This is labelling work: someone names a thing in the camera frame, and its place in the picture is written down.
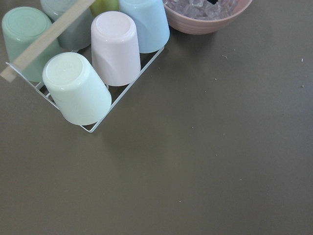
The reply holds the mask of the pink ice bowl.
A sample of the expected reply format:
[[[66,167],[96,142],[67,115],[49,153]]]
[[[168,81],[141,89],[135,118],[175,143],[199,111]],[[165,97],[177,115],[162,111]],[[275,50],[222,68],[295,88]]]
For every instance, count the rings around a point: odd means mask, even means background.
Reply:
[[[251,3],[251,0],[226,0],[220,6],[194,11],[193,15],[187,16],[166,4],[164,8],[170,27],[190,35],[205,35],[231,24]]]

